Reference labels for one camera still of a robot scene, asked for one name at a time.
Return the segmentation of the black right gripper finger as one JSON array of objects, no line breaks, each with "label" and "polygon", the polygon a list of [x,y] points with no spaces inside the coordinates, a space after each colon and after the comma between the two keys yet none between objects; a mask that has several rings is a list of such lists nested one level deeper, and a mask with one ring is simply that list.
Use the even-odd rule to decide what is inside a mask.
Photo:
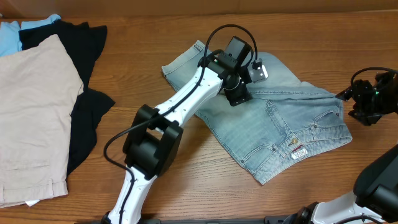
[{"label": "black right gripper finger", "polygon": [[365,126],[376,124],[382,118],[381,114],[364,114],[357,111],[350,111],[348,115]]},{"label": "black right gripper finger", "polygon": [[338,93],[335,97],[342,101],[348,101],[349,99],[352,98],[352,95],[353,95],[353,90],[351,87],[348,87],[347,89]]}]

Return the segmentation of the light blue denim shorts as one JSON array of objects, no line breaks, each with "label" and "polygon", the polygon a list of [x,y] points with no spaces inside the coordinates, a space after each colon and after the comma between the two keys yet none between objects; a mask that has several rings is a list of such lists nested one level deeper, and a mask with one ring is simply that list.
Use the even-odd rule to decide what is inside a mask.
[{"label": "light blue denim shorts", "polygon": [[352,141],[343,103],[301,82],[277,57],[261,52],[269,74],[250,83],[252,99],[231,106],[220,93],[196,112],[230,156],[265,184],[290,166]]}]

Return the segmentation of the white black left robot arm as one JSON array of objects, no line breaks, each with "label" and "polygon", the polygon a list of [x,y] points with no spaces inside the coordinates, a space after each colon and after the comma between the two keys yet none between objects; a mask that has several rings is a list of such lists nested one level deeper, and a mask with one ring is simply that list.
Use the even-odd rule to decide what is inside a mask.
[{"label": "white black left robot arm", "polygon": [[174,96],[154,108],[139,108],[132,126],[112,137],[127,136],[124,163],[113,163],[126,175],[114,208],[101,223],[139,223],[152,184],[177,155],[185,123],[222,90],[231,106],[247,101],[246,84],[252,81],[248,68],[257,58],[255,44],[234,36],[224,50],[204,52],[195,73]]}]

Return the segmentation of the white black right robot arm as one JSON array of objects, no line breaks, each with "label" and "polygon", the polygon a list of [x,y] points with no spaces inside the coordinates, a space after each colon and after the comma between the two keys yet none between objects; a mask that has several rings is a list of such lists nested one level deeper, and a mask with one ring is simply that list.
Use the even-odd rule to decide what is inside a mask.
[{"label": "white black right robot arm", "polygon": [[[349,115],[365,126],[397,112],[397,70],[377,67],[375,84],[351,77],[350,86],[337,94],[354,100]],[[397,147],[368,165],[351,192],[329,202],[314,202],[276,223],[393,223],[397,221]]]}]

